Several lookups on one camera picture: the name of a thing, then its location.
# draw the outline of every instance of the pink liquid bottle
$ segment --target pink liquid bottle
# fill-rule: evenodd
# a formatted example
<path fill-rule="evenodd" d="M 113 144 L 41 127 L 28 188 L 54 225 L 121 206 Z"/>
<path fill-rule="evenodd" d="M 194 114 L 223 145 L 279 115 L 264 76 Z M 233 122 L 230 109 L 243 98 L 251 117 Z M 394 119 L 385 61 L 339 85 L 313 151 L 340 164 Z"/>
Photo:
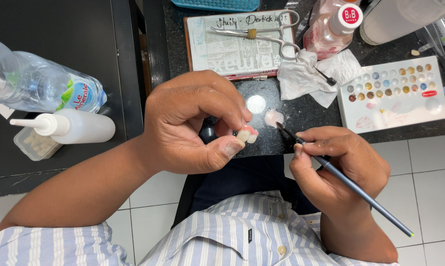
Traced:
<path fill-rule="evenodd" d="M 313 25 L 320 15 L 334 13 L 345 4 L 359 6 L 360 2 L 361 0 L 317 0 L 309 17 L 309 25 Z"/>
<path fill-rule="evenodd" d="M 334 13 L 320 15 L 303 35 L 303 47 L 315 52 L 318 60 L 332 57 L 352 41 L 352 33 L 362 23 L 362 11 L 345 4 Z"/>

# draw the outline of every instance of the shirt button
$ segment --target shirt button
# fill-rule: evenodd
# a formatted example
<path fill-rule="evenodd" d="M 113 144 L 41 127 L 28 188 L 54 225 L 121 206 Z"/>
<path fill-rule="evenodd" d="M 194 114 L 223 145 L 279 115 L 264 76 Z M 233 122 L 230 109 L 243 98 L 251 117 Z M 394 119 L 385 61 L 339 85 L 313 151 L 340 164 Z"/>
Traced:
<path fill-rule="evenodd" d="M 277 251 L 281 254 L 281 255 L 285 255 L 286 253 L 286 248 L 284 246 L 279 246 L 277 248 Z"/>

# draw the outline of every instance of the plastic container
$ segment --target plastic container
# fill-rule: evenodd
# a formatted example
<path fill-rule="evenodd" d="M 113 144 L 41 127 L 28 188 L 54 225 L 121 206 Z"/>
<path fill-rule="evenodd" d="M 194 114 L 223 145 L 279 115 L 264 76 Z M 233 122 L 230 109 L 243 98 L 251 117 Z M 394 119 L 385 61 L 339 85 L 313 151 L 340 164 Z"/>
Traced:
<path fill-rule="evenodd" d="M 250 12 L 258 8 L 259 0 L 171 0 L 176 6 L 219 12 Z"/>
<path fill-rule="evenodd" d="M 32 127 L 25 127 L 14 137 L 14 143 L 33 161 L 50 158 L 63 144 L 41 136 Z"/>
<path fill-rule="evenodd" d="M 334 56 L 352 41 L 352 33 L 362 22 L 362 11 L 345 4 L 335 13 L 323 14 L 303 35 L 303 47 L 317 54 L 318 60 Z"/>
<path fill-rule="evenodd" d="M 38 135 L 50 136 L 61 144 L 106 142 L 116 131 L 111 118 L 74 109 L 41 114 L 35 119 L 11 119 L 10 123 L 35 128 Z"/>
<path fill-rule="evenodd" d="M 313 23 L 320 17 L 320 15 L 334 13 L 341 6 L 345 4 L 354 4 L 359 6 L 361 0 L 318 0 L 313 6 L 313 11 L 309 18 L 309 25 Z"/>
<path fill-rule="evenodd" d="M 29 112 L 73 108 L 95 113 L 106 100 L 95 78 L 0 42 L 0 104 Z"/>
<path fill-rule="evenodd" d="M 361 24 L 362 39 L 380 45 L 445 17 L 445 0 L 382 0 Z"/>

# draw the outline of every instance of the striped shirt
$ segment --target striped shirt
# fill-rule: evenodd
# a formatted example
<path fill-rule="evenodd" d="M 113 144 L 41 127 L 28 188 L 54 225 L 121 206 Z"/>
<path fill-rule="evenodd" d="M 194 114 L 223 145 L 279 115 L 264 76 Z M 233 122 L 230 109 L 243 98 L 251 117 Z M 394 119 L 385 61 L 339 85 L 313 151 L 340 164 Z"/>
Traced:
<path fill-rule="evenodd" d="M 0 232 L 0 266 L 131 265 L 111 228 L 10 227 Z M 327 254 L 320 213 L 297 215 L 279 191 L 228 198 L 195 212 L 173 228 L 139 263 L 142 266 L 379 266 Z"/>

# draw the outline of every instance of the bottle cap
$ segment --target bottle cap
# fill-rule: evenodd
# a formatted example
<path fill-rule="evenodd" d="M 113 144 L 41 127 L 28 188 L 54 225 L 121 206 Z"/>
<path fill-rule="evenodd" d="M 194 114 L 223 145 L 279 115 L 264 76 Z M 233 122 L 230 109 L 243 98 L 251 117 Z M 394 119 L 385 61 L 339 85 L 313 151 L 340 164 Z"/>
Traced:
<path fill-rule="evenodd" d="M 362 23 L 362 11 L 354 4 L 345 4 L 341 6 L 329 20 L 329 28 L 336 35 L 347 35 Z"/>
<path fill-rule="evenodd" d="M 70 128 L 68 118 L 54 114 L 40 114 L 35 119 L 11 119 L 13 125 L 33 127 L 42 136 L 62 136 Z"/>

